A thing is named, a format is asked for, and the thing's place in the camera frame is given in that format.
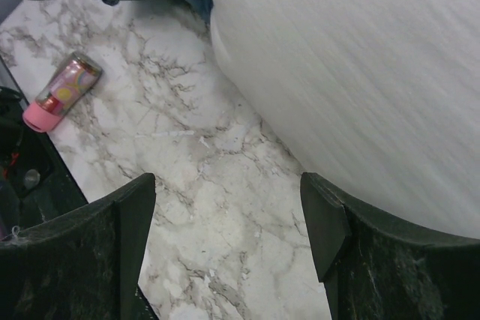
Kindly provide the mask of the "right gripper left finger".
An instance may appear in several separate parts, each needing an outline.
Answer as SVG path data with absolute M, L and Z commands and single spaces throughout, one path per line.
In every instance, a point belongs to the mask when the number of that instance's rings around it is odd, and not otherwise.
M 145 173 L 1 242 L 2 319 L 155 319 L 138 289 L 156 200 Z

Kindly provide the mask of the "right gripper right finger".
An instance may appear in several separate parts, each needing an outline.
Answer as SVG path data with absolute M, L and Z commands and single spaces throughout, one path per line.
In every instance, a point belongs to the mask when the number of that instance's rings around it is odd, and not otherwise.
M 333 319 L 477 319 L 479 241 L 416 225 L 304 173 L 301 205 Z

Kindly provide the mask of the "blue patterned pillowcase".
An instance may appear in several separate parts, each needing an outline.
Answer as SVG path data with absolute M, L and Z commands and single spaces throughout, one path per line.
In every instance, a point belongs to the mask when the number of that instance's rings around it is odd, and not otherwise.
M 210 25 L 213 0 L 185 0 L 200 18 Z

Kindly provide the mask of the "white pillow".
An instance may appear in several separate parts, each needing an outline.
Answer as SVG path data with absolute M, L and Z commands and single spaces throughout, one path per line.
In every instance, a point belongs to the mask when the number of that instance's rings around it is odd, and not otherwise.
M 213 3 L 220 69 L 306 170 L 479 236 L 479 0 Z

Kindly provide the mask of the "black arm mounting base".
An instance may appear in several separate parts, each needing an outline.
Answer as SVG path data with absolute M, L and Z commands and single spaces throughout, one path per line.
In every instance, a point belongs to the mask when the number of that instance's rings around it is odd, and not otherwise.
M 88 202 L 45 133 L 23 121 L 28 102 L 1 63 L 1 239 Z

